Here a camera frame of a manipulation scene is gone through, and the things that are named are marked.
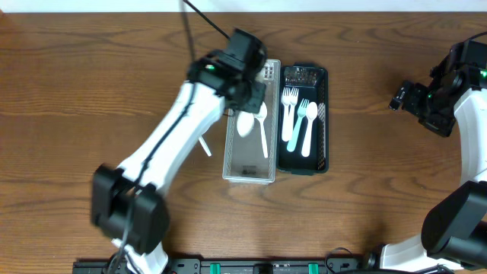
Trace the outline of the white plastic spoon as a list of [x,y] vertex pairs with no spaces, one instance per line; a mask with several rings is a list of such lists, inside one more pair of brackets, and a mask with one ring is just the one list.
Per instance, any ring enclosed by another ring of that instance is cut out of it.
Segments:
[[263,157],[268,158],[268,148],[267,148],[267,141],[266,141],[266,131],[264,128],[264,122],[267,117],[267,107],[264,102],[260,106],[259,112],[254,115],[254,118],[258,120],[260,125],[260,135],[261,135],[261,144],[263,149]]

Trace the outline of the white spoon bowl down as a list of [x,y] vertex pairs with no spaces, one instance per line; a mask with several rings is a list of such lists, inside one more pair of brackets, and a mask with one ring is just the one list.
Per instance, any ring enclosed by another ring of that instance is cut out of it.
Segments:
[[247,137],[253,130],[255,117],[252,113],[240,111],[237,118],[237,132],[241,138]]

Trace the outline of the pinkish white plastic fork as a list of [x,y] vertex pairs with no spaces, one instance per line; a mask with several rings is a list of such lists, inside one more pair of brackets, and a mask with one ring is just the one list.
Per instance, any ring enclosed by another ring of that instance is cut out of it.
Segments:
[[298,88],[289,88],[289,111],[288,111],[288,125],[287,125],[287,134],[286,134],[286,142],[291,139],[292,129],[294,126],[294,109],[298,102]]

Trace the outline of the white spoon crossed under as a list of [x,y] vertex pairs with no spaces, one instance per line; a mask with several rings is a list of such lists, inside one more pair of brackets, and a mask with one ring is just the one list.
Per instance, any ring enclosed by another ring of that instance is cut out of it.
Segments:
[[207,143],[206,143],[206,141],[204,140],[204,138],[203,138],[203,137],[199,137],[199,143],[200,143],[200,145],[202,146],[202,148],[203,148],[203,150],[205,151],[205,153],[206,153],[206,154],[207,154],[209,157],[211,157],[211,156],[212,156],[212,153],[211,153],[210,148],[208,147],[208,145],[207,145]]

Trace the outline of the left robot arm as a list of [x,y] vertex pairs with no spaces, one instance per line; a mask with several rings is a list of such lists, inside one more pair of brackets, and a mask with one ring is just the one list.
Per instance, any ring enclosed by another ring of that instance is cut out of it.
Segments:
[[125,260],[133,273],[161,273],[168,256],[162,239],[170,217],[165,196],[200,137],[226,109],[257,113],[266,86],[257,75],[262,50],[214,50],[193,62],[169,112],[117,167],[102,164],[92,177],[91,222],[118,247],[108,270]]

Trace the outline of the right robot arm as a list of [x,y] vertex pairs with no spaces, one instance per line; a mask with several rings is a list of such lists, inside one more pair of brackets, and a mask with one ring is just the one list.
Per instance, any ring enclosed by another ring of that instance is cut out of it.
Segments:
[[486,88],[464,91],[454,117],[460,130],[458,187],[429,211],[420,234],[381,248],[378,269],[486,268]]

